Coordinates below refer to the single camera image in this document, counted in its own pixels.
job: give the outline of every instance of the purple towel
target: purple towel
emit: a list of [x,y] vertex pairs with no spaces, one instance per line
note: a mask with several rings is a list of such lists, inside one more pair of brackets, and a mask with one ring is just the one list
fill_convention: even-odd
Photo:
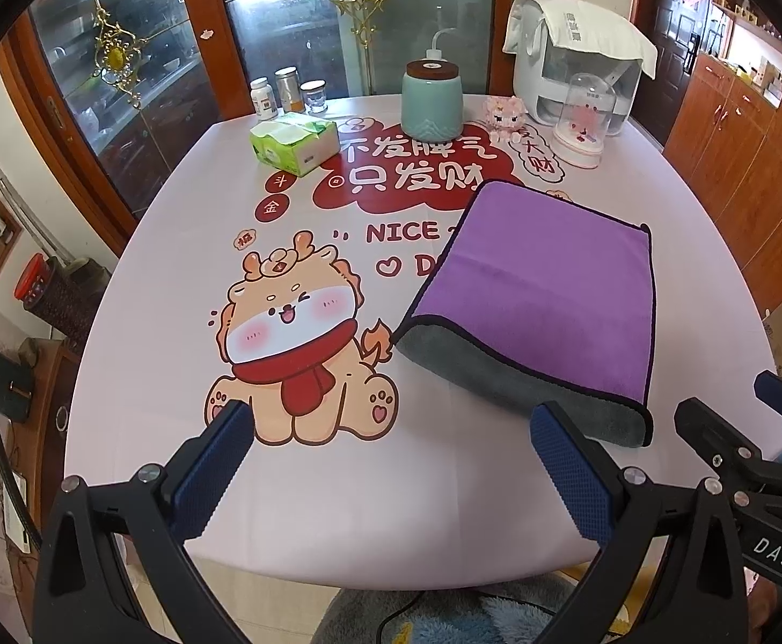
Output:
[[649,445],[650,230],[509,182],[483,184],[396,347],[510,408],[557,401],[581,431]]

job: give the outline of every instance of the glass door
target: glass door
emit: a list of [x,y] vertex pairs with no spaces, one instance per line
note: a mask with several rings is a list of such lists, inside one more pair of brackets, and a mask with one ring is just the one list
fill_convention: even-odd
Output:
[[225,0],[252,78],[295,65],[329,98],[400,92],[405,64],[437,47],[467,93],[487,91],[493,0]]
[[76,125],[140,219],[220,120],[185,0],[36,0],[30,14]]

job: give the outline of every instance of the person's hand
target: person's hand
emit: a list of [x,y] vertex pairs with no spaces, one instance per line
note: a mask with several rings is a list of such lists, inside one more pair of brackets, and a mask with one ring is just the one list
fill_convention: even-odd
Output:
[[778,607],[778,589],[762,576],[749,594],[749,644],[760,644],[761,628],[770,621]]

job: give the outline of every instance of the metal screw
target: metal screw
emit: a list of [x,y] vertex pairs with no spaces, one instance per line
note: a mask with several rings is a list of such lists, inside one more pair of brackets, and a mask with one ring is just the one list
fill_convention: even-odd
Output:
[[81,478],[78,475],[69,475],[66,477],[66,479],[63,479],[60,483],[60,488],[66,492],[66,494],[70,494],[71,492],[75,491],[78,487],[81,485]]
[[714,477],[707,477],[704,480],[704,488],[714,496],[721,494],[721,482]]
[[137,479],[144,484],[149,484],[151,481],[156,481],[158,477],[162,475],[162,467],[160,464],[145,464],[140,470],[137,471]]
[[630,484],[641,486],[641,484],[647,481],[647,475],[644,474],[640,467],[627,467],[624,470],[624,479]]

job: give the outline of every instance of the white bottle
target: white bottle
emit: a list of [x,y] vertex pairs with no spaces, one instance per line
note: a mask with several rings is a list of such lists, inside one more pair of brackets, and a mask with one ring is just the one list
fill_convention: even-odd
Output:
[[277,101],[268,78],[260,77],[251,82],[251,98],[260,121],[277,117]]

